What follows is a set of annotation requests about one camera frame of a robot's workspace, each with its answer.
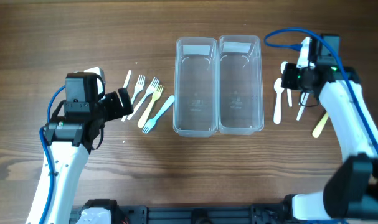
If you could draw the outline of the white plastic fork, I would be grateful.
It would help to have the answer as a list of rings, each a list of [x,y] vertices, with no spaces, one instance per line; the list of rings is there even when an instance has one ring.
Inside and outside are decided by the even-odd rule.
[[[155,90],[157,89],[159,85],[159,79],[154,77],[152,82],[150,83],[149,87],[146,89],[146,93],[144,94],[144,97],[142,97],[142,99],[138,102],[138,104],[134,107],[134,110],[133,110],[133,113],[130,114],[128,117],[127,117],[127,120],[130,120],[133,115],[139,110],[139,108],[141,107],[141,105],[144,103],[144,101],[146,100],[146,98],[149,96],[149,95],[152,95]]]
[[[131,77],[131,73],[132,73],[132,71],[129,70],[128,73],[126,74],[126,78],[125,78],[125,81],[124,81],[124,84],[123,84],[123,88],[127,88],[128,87],[128,84],[129,84],[129,81],[130,81],[130,77]]]
[[[143,90],[144,84],[145,84],[145,76],[139,75],[138,80],[137,80],[136,85],[135,85],[135,88],[134,88],[133,96],[131,98],[131,104],[132,105],[135,101],[137,94],[140,93]]]

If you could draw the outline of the yellow plastic fork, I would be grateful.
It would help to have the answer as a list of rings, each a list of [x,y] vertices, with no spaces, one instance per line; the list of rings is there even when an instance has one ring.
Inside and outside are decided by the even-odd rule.
[[[149,114],[150,114],[151,110],[153,109],[155,102],[161,97],[161,94],[163,92],[163,88],[164,87],[162,85],[158,85],[157,89],[152,94],[152,98],[151,98],[149,105],[147,106],[147,108],[145,109],[145,111],[143,112],[142,116],[140,117],[140,119],[138,121],[138,127],[139,128],[143,128],[145,126],[145,123],[148,120]]]

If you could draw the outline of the yellow plastic spoon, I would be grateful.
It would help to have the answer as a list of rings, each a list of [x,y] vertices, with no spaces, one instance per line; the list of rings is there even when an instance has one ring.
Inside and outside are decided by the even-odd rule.
[[[318,138],[320,136],[320,134],[323,131],[324,126],[325,126],[328,118],[329,118],[329,115],[328,115],[327,112],[325,112],[325,114],[323,115],[323,117],[320,119],[320,121],[318,122],[318,124],[313,129],[313,132],[311,133],[312,137]]]

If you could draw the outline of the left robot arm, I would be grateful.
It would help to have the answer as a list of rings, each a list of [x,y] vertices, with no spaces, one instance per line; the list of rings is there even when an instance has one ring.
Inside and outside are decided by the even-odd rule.
[[[67,74],[65,99],[47,108],[39,136],[44,161],[27,223],[68,223],[80,175],[106,122],[133,112],[126,88],[106,93],[100,67]]]

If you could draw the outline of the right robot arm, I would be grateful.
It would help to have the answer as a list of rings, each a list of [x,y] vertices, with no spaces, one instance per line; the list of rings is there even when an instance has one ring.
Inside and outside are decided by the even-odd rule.
[[[310,35],[295,46],[296,64],[283,72],[283,88],[312,93],[326,110],[343,163],[324,189],[290,198],[295,220],[378,220],[378,129],[362,96],[357,73],[338,57],[339,37]]]

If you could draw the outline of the right clear plastic container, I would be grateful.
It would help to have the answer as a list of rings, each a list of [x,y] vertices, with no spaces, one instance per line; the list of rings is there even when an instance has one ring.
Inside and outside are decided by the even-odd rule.
[[[251,135],[264,127],[262,51],[256,35],[219,38],[222,134]]]

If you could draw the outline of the clear plastic container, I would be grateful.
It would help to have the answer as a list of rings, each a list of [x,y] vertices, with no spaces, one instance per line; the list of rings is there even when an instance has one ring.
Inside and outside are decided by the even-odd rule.
[[[173,128],[184,137],[208,138],[217,130],[217,41],[176,42]]]
[[[251,135],[264,127],[262,51],[256,35],[219,38],[222,134]]]

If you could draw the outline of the left clear plastic container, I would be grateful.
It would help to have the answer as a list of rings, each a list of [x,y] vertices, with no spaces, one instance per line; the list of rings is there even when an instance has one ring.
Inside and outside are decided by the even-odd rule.
[[[217,130],[217,41],[176,42],[173,128],[184,137],[208,138]]]

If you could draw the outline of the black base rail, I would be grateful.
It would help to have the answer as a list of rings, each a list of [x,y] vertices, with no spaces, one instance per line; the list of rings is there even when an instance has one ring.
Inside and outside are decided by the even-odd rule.
[[[119,206],[105,217],[90,217],[84,210],[75,208],[70,223],[285,223],[284,209],[278,204],[216,207],[146,207]]]

